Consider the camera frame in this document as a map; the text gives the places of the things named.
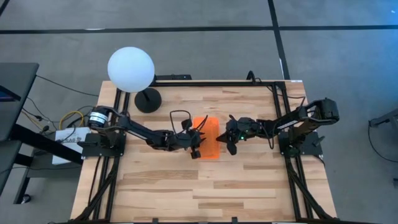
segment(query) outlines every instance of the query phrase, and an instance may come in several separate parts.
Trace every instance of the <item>white label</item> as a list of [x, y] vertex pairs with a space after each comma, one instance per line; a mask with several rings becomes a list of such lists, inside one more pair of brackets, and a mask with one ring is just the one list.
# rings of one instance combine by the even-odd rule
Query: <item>white label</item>
[[293, 124], [295, 124], [295, 123], [298, 123], [298, 121], [291, 121], [291, 122], [289, 122], [289, 123], [287, 123], [287, 124], [284, 124], [284, 125], [282, 125], [282, 126], [279, 126], [277, 129], [284, 129], [284, 128], [289, 127], [289, 126], [291, 126], [291, 125], [293, 125]]
[[90, 117], [90, 121], [98, 121], [101, 124], [104, 124], [106, 120], [102, 119], [102, 118], [97, 118], [97, 117], [92, 116], [92, 117]]
[[108, 119], [107, 116], [105, 116], [105, 115], [103, 115], [103, 114], [101, 114], [101, 113], [97, 113], [97, 112], [91, 112], [90, 116], [96, 116], [96, 117], [102, 118], [102, 119], [104, 119], [104, 120], [107, 120], [107, 119]]

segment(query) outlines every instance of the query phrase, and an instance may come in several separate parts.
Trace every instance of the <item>black cable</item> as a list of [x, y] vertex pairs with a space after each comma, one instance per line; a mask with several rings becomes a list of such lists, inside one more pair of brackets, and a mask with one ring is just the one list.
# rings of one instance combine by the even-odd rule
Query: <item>black cable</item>
[[371, 139], [371, 122], [370, 122], [370, 121], [369, 121], [369, 124], [368, 124], [368, 138], [369, 138], [369, 143], [371, 144], [373, 151], [374, 151], [377, 155], [379, 155], [381, 158], [383, 158], [383, 159], [385, 159], [385, 160], [387, 160], [387, 161], [390, 161], [390, 162], [398, 162], [398, 161], [395, 161], [395, 160], [392, 160], [392, 159], [388, 159], [388, 158], [382, 156], [382, 155], [376, 150], [376, 148], [373, 146], [372, 139]]
[[98, 157], [98, 160], [97, 160], [97, 164], [95, 165], [93, 183], [91, 183], [91, 189], [90, 189], [90, 194], [88, 195], [88, 203], [87, 203], [87, 204], [89, 204], [90, 201], [91, 201], [91, 195], [93, 194], [95, 178], [96, 178], [96, 176], [97, 176], [97, 170], [98, 170], [98, 165], [100, 164], [100, 160], [101, 160], [101, 157], [99, 156], [99, 157]]
[[287, 96], [288, 98], [291, 98], [291, 99], [302, 99], [302, 98], [305, 98], [305, 96]]
[[173, 116], [172, 116], [172, 114], [173, 114], [173, 113], [176, 113], [176, 112], [184, 112], [184, 113], [187, 113], [187, 114], [189, 115], [189, 119], [192, 120], [192, 119], [191, 119], [191, 114], [190, 114], [188, 111], [186, 111], [186, 110], [173, 110], [173, 111], [170, 111], [170, 121], [171, 121], [171, 123], [172, 123], [172, 127], [173, 127], [174, 134], [177, 134], [177, 132], [175, 131], [175, 128], [174, 128], [174, 122], [173, 122]]
[[44, 120], [44, 121], [48, 121], [47, 119], [44, 119], [44, 118], [42, 118], [42, 117], [41, 117], [41, 116], [39, 116], [39, 115], [32, 114], [31, 112], [27, 111], [25, 108], [22, 108], [22, 110], [23, 110], [23, 111], [25, 111], [26, 113], [28, 113], [28, 114], [32, 115], [33, 117], [35, 117], [35, 118], [36, 118], [36, 119], [38, 119], [39, 121], [42, 121], [42, 120]]
[[76, 169], [76, 168], [81, 168], [81, 166], [78, 166], [78, 167], [64, 167], [64, 168], [56, 168], [56, 169], [51, 169], [51, 168], [34, 169], [34, 168], [30, 168], [30, 167], [13, 167], [13, 168], [5, 169], [5, 170], [1, 171], [1, 172], [0, 172], [0, 175], [3, 174], [3, 173], [5, 173], [5, 172], [7, 172], [7, 171], [9, 171], [9, 170], [12, 170], [12, 169], [21, 169], [21, 168], [30, 169], [30, 170], [63, 170], [63, 169]]
[[56, 82], [54, 82], [54, 81], [51, 81], [51, 80], [49, 80], [49, 79], [47, 79], [47, 78], [41, 77], [40, 75], [36, 75], [36, 76], [39, 77], [39, 78], [42, 78], [42, 79], [44, 79], [44, 80], [46, 80], [46, 81], [48, 81], [48, 82], [50, 82], [50, 83], [53, 83], [53, 84], [56, 84], [56, 85], [58, 85], [58, 86], [64, 87], [64, 88], [66, 88], [66, 89], [68, 89], [68, 90], [71, 90], [71, 91], [75, 91], [75, 92], [77, 92], [77, 93], [81, 93], [81, 94], [88, 95], [88, 96], [97, 96], [97, 97], [99, 96], [99, 95], [96, 95], [96, 94], [85, 93], [85, 92], [82, 92], [82, 91], [74, 90], [74, 89], [69, 88], [69, 87], [67, 87], [67, 86], [61, 85], [61, 84], [56, 83]]
[[315, 158], [319, 159], [319, 161], [321, 161], [321, 163], [323, 164], [324, 167], [326, 167], [325, 161], [323, 161], [323, 159], [317, 155], [313, 155], [315, 156]]
[[68, 137], [66, 137], [65, 139], [63, 139], [63, 140], [56, 140], [56, 142], [58, 142], [58, 143], [63, 143], [63, 142], [65, 142], [70, 136], [72, 136], [73, 133], [75, 133], [75, 131], [76, 131], [76, 126], [73, 125], [73, 131], [72, 131], [72, 133], [70, 133], [70, 134], [68, 135]]
[[26, 117], [27, 117], [27, 119], [32, 123], [32, 124], [34, 124], [39, 130], [41, 130], [42, 131], [42, 128], [41, 127], [39, 127], [37, 124], [35, 124], [32, 120], [31, 120], [31, 118], [30, 117], [28, 117], [28, 115], [27, 114], [25, 114], [25, 113], [23, 113]]
[[35, 102], [34, 102], [32, 99], [30, 99], [29, 97], [27, 97], [27, 99], [30, 100], [30, 101], [33, 103], [33, 106], [36, 108], [36, 110], [37, 110], [44, 118], [46, 118], [46, 119], [44, 119], [44, 120], [46, 120], [46, 121], [52, 123], [52, 126], [55, 128], [55, 130], [57, 130], [57, 127], [55, 127], [55, 125], [54, 125], [54, 121], [52, 121], [50, 118], [46, 117], [46, 115], [44, 115], [44, 114], [39, 110], [39, 108], [36, 106]]
[[205, 126], [208, 117], [209, 117], [209, 116], [206, 115], [205, 119], [203, 119], [203, 121], [201, 121], [201, 123], [196, 127], [196, 129], [197, 129], [198, 131], [200, 131], [200, 130]]

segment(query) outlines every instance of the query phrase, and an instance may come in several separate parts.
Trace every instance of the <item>lamp base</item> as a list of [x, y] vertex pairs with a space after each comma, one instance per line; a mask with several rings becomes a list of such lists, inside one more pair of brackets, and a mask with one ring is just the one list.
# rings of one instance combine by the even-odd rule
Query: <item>lamp base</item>
[[152, 113], [161, 106], [162, 97], [157, 90], [146, 88], [136, 94], [134, 103], [139, 111], [143, 113]]

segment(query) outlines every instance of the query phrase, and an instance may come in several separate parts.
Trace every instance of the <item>yellow cable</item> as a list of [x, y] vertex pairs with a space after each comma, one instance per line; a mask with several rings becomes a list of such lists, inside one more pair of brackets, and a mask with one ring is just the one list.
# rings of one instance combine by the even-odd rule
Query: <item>yellow cable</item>
[[37, 121], [35, 121], [34, 119], [32, 119], [27, 113], [25, 113], [25, 111], [21, 111], [31, 122], [33, 122], [33, 123], [35, 123], [37, 126], [39, 126], [39, 127], [41, 127], [42, 128], [42, 130], [43, 130], [43, 126], [39, 123], [39, 122], [37, 122]]
[[81, 116], [81, 121], [80, 121], [79, 126], [81, 126], [81, 125], [83, 124], [83, 122], [84, 122], [84, 120], [85, 120], [85, 116], [84, 116], [80, 111], [71, 111], [71, 112], [65, 114], [65, 115], [61, 118], [61, 120], [60, 120], [60, 125], [59, 125], [59, 127], [58, 127], [59, 130], [62, 130], [62, 122], [63, 122], [63, 120], [64, 120], [68, 115], [70, 115], [70, 114], [75, 114], [75, 113], [77, 113], [77, 114], [79, 114], [79, 115]]

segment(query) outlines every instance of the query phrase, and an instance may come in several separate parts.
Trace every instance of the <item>orange block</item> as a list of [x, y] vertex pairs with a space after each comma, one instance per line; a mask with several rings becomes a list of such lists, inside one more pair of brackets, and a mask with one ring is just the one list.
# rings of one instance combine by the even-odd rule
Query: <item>orange block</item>
[[[204, 117], [197, 117], [193, 119], [193, 127], [197, 127]], [[200, 151], [200, 159], [218, 159], [220, 158], [220, 143], [216, 141], [216, 138], [220, 135], [220, 124], [218, 118], [207, 117], [205, 125], [200, 130], [201, 138], [206, 138], [198, 148]]]

